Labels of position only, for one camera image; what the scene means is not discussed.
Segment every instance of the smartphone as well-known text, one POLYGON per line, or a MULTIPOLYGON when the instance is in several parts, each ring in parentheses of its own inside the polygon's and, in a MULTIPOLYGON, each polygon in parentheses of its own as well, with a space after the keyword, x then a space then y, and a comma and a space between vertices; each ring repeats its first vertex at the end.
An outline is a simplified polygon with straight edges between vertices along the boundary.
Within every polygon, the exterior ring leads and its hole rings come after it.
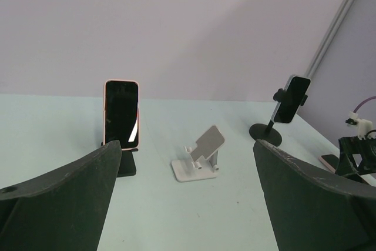
POLYGON ((274 123, 290 123, 306 95, 311 80, 302 76, 292 75, 284 88, 286 91, 282 102, 277 104, 271 117, 274 123))
POLYGON ((138 147, 138 103, 137 82, 111 79, 105 83, 103 144, 119 140, 122 150, 138 147))

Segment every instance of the cable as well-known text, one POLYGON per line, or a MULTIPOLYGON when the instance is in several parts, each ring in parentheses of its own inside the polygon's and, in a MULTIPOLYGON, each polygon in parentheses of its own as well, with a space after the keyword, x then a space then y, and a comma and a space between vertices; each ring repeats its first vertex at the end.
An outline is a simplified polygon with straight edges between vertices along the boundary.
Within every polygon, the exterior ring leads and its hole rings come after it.
POLYGON ((362 101, 356 108, 355 110, 353 111, 354 113, 356 113, 360 107, 362 107, 364 104, 366 104, 368 101, 370 100, 373 100, 373 99, 376 99, 376 96, 372 96, 370 98, 367 98, 365 101, 362 101))
POLYGON ((376 132, 376 129, 373 129, 373 130, 370 130, 369 132, 367 132, 367 134, 365 135, 365 138, 368 138, 368 135, 370 135, 373 132, 376 132))

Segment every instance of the black mount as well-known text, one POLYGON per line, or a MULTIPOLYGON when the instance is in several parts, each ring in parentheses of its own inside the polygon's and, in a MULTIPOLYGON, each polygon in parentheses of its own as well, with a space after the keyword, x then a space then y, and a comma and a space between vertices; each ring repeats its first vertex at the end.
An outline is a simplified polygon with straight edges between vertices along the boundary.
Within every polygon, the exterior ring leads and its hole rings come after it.
POLYGON ((354 175, 376 173, 376 139, 359 139, 357 136, 340 138, 340 160, 335 170, 336 175, 345 178, 354 175), (357 165, 354 156, 360 154, 361 162, 357 165))
MULTIPOLYGON (((302 101, 300 102, 300 106, 304 105, 307 98, 308 96, 304 95, 302 101)), ((283 88, 280 88, 273 95, 273 100, 280 102, 280 103, 286 103, 286 104, 292 103, 291 95, 287 95, 286 90, 283 88)), ((277 130, 273 129, 273 125, 274 125, 273 121, 270 121, 268 125, 265 125, 263 123, 255 123, 249 129, 249 134, 254 140, 262 139, 262 140, 266 140, 270 144, 273 144, 274 146, 280 146, 282 143, 282 136, 277 130)))
POLYGON ((137 151, 138 149, 122 151, 122 159, 120 161, 119 171, 117 172, 117 178, 134 176, 136 174, 137 170, 133 152, 137 151))

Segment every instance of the stand base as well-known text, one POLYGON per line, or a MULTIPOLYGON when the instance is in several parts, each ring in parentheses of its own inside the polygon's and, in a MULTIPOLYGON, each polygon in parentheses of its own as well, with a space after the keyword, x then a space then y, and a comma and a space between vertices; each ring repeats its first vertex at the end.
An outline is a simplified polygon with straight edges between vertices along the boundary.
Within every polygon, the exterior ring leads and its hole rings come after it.
POLYGON ((269 133, 265 133, 266 127, 267 125, 264 125, 263 123, 255 123, 249 129, 249 134, 254 140, 262 139, 274 146, 280 146, 282 143, 282 136, 280 133, 273 128, 269 133))
POLYGON ((137 172, 135 159, 133 158, 133 151, 138 151, 137 149, 134 150, 127 150, 122 151, 122 159, 120 160, 119 170, 117 172, 117 178, 121 178, 124 176, 134 176, 137 172))
POLYGON ((178 182, 191 182, 193 180, 202 180, 202 179, 214 179, 218 176, 218 171, 214 171, 210 162, 201 161, 201 169, 196 169, 193 166, 191 158, 183 160, 174 160, 171 162, 172 170, 174 171, 176 180, 178 182))

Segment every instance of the white phone stand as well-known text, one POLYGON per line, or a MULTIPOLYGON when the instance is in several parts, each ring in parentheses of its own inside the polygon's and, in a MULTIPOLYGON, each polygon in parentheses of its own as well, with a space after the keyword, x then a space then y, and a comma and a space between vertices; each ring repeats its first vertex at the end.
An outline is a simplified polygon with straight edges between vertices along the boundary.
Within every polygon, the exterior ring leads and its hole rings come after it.
POLYGON ((213 179, 219 173, 218 150, 224 144, 224 137, 217 126, 208 129, 197 141, 195 149, 187 148, 191 158, 174 160, 171 167, 178 182, 213 179))

